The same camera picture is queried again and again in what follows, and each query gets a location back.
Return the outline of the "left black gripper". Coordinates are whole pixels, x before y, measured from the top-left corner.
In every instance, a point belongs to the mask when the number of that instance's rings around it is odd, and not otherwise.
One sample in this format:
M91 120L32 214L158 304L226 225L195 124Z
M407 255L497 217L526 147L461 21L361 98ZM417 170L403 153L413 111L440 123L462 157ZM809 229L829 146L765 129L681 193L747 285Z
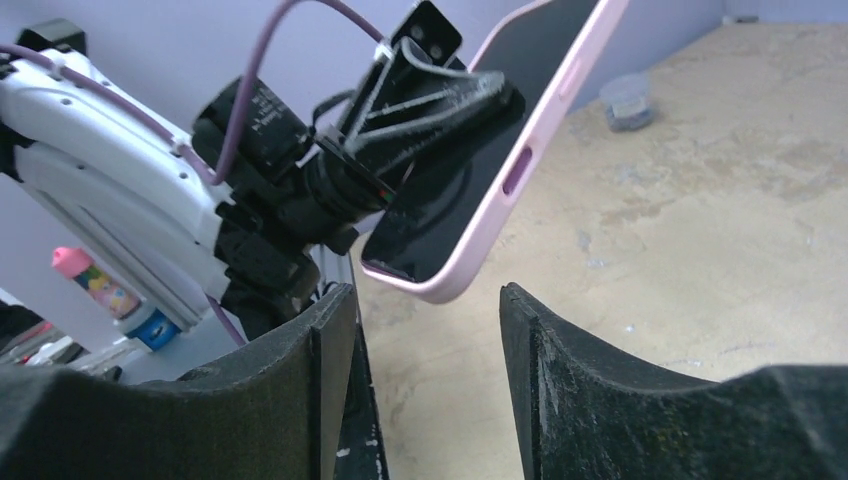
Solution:
M317 152L302 168L301 240L347 252L353 225L389 206L409 168L436 162L514 94L499 71L437 66L408 37L389 45L357 88L335 96L348 104L335 128L310 132Z

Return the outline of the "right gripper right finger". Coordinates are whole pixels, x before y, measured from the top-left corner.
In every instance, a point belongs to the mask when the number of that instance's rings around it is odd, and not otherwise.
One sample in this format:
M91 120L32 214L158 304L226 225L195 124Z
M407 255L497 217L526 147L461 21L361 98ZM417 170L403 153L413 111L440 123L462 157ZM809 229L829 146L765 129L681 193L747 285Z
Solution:
M639 359L520 285L499 317L528 479L843 479L847 369L776 365L723 382Z

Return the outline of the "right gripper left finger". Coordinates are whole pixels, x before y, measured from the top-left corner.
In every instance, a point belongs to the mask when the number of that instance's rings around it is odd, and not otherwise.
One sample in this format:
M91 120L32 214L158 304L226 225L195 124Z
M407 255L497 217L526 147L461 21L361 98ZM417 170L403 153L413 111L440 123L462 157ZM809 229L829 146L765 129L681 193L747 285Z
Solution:
M353 288L175 381L1 371L5 479L330 479L356 336Z

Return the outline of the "phone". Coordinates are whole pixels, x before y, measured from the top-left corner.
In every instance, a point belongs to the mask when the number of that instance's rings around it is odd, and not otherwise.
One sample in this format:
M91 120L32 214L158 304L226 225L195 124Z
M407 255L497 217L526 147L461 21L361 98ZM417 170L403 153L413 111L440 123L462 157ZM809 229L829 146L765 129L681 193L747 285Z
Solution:
M433 304L467 289L625 9L535 1L490 32L471 68L503 73L511 104L397 193L362 250L368 276Z

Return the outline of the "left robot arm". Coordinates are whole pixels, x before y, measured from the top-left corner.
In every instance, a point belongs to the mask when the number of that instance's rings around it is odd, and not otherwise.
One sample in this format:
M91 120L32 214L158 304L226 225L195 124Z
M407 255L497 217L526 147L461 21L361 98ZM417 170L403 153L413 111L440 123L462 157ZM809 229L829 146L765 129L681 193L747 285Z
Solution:
M338 127L303 122L261 80L236 79L196 118L168 125L92 65L72 23L1 49L1 170L174 319L203 310L151 271L143 244L175 264L251 337L305 310L319 280L310 251L347 253L356 224L385 209L399 174L504 111L498 72L466 72L410 35L390 42Z

